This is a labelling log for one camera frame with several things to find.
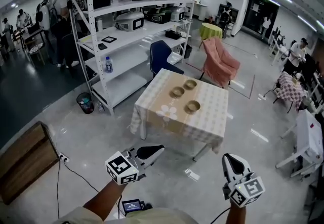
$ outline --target yellow round table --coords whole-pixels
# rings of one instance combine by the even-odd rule
[[[199,32],[201,40],[206,40],[213,36],[217,36],[220,39],[223,37],[223,30],[214,24],[202,23]]]

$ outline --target power outlet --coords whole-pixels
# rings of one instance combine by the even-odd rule
[[[59,153],[59,158],[61,161],[64,161],[66,159],[65,162],[70,162],[70,159],[61,152]]]

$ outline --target checkered tablecloth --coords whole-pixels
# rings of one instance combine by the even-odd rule
[[[169,81],[172,81],[175,74],[177,73],[162,69],[136,101],[130,126],[133,134],[138,130],[142,120],[149,120],[148,115],[149,113],[152,114],[152,111],[150,111],[151,105],[156,103],[159,93]],[[184,75],[181,75],[181,77],[183,82],[191,79]],[[225,134],[228,91],[196,79],[194,81],[199,83],[195,100],[200,103],[201,108],[194,114],[187,115],[184,121],[179,122],[182,127],[178,134],[207,143],[215,153],[218,153]],[[182,108],[162,105],[162,110],[171,112],[160,117],[164,128],[168,129],[168,124],[172,120],[180,120],[175,114]]]
[[[277,93],[277,97],[285,101],[295,102],[295,106],[298,109],[303,97],[306,96],[306,91],[300,86],[299,81],[294,84],[292,78],[285,71],[280,75],[278,79],[280,90]]]

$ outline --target flower pattern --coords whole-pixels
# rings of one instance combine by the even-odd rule
[[[163,120],[169,122],[170,119],[176,120],[178,116],[176,115],[177,108],[175,107],[168,107],[167,105],[161,106],[161,111],[157,111],[156,114],[160,117],[163,117]]]

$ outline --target wooden board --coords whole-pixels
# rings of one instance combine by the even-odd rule
[[[46,140],[6,175],[1,184],[1,195],[4,203],[10,204],[58,161],[50,140]]]
[[[15,164],[23,161],[40,143],[48,140],[46,131],[43,130],[41,122],[35,123],[15,143],[13,143],[0,158],[0,180]]]

